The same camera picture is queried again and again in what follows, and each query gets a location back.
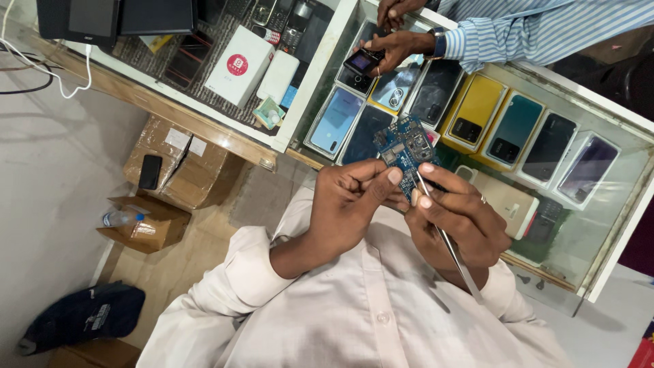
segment water bottle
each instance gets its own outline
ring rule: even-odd
[[[142,213],[110,211],[102,216],[102,225],[104,227],[132,226],[144,218],[145,216]]]

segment black bag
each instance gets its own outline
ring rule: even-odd
[[[70,294],[32,322],[19,352],[30,356],[99,337],[125,337],[136,327],[144,301],[143,290],[121,281]]]

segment hand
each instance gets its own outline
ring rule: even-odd
[[[488,268],[511,246],[506,235],[506,222],[490,204],[481,201],[481,194],[467,181],[432,164],[421,164],[420,173],[439,183],[450,193],[430,189],[430,195],[412,193],[413,207],[404,219],[411,238],[427,263],[444,278],[466,289],[458,270],[435,226],[443,229],[458,244],[459,252],[478,288],[488,278]]]
[[[418,10],[427,0],[381,0],[377,8],[377,27],[384,27],[387,33],[404,25],[402,16]]]
[[[386,37],[375,34],[368,42],[359,40],[359,47],[371,51],[386,49],[386,56],[379,63],[379,67],[370,72],[371,77],[376,77],[392,71],[412,54],[434,53],[436,39],[431,33],[397,31]],[[353,51],[358,51],[359,47],[354,47]]]
[[[270,263],[283,278],[329,263],[366,235],[382,204],[408,209],[398,188],[399,168],[374,158],[345,166],[326,166],[316,178],[309,230],[270,251]]]

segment blue circuit board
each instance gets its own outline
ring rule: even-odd
[[[375,133],[374,143],[380,158],[388,167],[396,166],[402,169],[404,177],[399,186],[409,202],[411,191],[420,185],[418,166],[423,162],[441,166],[434,147],[424,132],[420,118],[416,115],[398,120],[388,128]],[[439,190],[445,190],[431,181],[429,184]]]

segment striped shirt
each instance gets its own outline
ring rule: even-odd
[[[485,62],[547,65],[622,32],[654,24],[653,0],[441,0],[458,22],[445,58],[468,72]]]

